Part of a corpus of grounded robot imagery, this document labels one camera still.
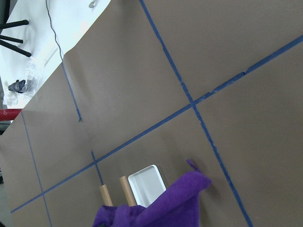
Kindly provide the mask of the black tripod legs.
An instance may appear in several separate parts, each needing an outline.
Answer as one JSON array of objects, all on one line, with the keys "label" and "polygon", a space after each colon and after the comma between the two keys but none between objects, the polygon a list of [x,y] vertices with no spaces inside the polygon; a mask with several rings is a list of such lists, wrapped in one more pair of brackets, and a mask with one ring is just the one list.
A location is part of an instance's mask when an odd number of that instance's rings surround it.
[{"label": "black tripod legs", "polygon": [[[20,20],[20,21],[16,21],[16,22],[9,22],[9,23],[1,24],[0,29],[4,30],[4,29],[8,29],[8,28],[13,28],[13,27],[18,27],[18,26],[26,26],[26,25],[29,25],[28,20]],[[30,52],[27,52],[23,49],[20,49],[16,45],[8,43],[8,41],[18,43],[18,44],[22,44],[24,42],[22,39],[10,37],[10,36],[5,36],[5,35],[0,36],[0,45],[2,47],[10,49],[10,50],[12,50],[14,52],[17,52],[19,54],[22,54],[22,55],[24,55],[28,58],[32,56],[32,54]]]}]

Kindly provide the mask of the wooden rack rod near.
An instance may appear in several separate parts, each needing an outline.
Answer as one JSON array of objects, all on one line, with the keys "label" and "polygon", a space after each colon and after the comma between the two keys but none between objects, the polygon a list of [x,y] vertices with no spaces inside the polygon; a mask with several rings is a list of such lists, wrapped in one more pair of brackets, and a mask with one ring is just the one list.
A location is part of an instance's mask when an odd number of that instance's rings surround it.
[{"label": "wooden rack rod near", "polygon": [[122,186],[122,189],[123,189],[123,192],[124,192],[124,195],[126,197],[128,205],[130,207],[136,206],[137,203],[136,203],[136,200],[134,198],[134,195],[133,195],[133,192],[132,192],[132,189],[130,187],[130,184],[128,182],[127,177],[122,176],[122,177],[119,178],[119,180],[120,180],[120,184]]}]

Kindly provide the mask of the white towel rack base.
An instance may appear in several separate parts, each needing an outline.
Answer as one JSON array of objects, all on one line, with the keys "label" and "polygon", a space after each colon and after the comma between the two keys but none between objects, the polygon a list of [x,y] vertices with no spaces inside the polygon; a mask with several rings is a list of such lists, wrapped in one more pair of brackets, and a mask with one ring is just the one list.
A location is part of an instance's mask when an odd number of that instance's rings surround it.
[{"label": "white towel rack base", "polygon": [[156,165],[150,165],[128,176],[135,201],[147,208],[165,191],[166,186]]}]

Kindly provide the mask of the wooden rack rod far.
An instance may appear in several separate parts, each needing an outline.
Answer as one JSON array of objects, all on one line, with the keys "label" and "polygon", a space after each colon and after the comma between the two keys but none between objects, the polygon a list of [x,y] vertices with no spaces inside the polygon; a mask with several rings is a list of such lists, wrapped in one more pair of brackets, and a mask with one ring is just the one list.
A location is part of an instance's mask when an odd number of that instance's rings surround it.
[{"label": "wooden rack rod far", "polygon": [[99,189],[100,189],[100,193],[101,193],[104,205],[113,206],[113,203],[112,203],[112,200],[111,200],[111,197],[110,197],[107,186],[105,184],[101,185],[99,187]]}]

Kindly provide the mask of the red cylinder tube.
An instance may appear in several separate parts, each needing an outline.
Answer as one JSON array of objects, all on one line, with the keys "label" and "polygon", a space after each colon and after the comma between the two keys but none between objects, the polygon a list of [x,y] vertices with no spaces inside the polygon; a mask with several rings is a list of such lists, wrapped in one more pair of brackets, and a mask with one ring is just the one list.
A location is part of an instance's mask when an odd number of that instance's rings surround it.
[{"label": "red cylinder tube", "polygon": [[12,121],[22,111],[22,109],[0,109],[0,121]]}]

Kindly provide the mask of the clear plastic wrap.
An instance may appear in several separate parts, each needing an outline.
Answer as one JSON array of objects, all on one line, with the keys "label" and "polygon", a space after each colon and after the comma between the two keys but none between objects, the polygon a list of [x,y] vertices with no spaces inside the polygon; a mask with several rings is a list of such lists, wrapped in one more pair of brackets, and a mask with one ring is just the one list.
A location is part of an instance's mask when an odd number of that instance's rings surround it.
[{"label": "clear plastic wrap", "polygon": [[42,85],[45,64],[42,60],[30,57],[25,67],[25,78],[12,83],[4,82],[3,103],[6,106],[25,106]]}]

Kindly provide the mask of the wooden rack rod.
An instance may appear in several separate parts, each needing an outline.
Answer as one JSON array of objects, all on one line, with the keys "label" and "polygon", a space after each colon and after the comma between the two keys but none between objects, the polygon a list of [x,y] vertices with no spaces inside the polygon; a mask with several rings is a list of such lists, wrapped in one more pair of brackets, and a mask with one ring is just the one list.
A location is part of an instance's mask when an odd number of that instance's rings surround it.
[{"label": "wooden rack rod", "polygon": [[136,203],[136,200],[134,198],[134,195],[133,195],[133,192],[132,192],[132,189],[130,187],[130,184],[128,182],[127,177],[122,176],[122,177],[119,178],[119,180],[120,180],[120,184],[122,186],[122,189],[123,189],[123,192],[124,192],[124,195],[126,197],[128,205],[130,207],[136,206],[137,203]]},{"label": "wooden rack rod", "polygon": [[101,193],[104,205],[113,206],[113,203],[112,203],[112,200],[111,200],[111,197],[110,197],[107,186],[105,184],[101,185],[99,187],[99,189],[100,189],[100,193]]}]

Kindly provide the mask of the purple towel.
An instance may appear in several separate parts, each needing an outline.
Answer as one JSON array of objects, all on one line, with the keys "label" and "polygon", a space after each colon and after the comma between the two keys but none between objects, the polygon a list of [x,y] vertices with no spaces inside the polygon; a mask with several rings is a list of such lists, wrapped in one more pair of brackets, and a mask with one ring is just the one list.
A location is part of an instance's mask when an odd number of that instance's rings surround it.
[{"label": "purple towel", "polygon": [[151,205],[106,206],[97,211],[94,227],[198,227],[200,226],[199,194],[211,185],[191,161],[193,168],[176,180]]}]

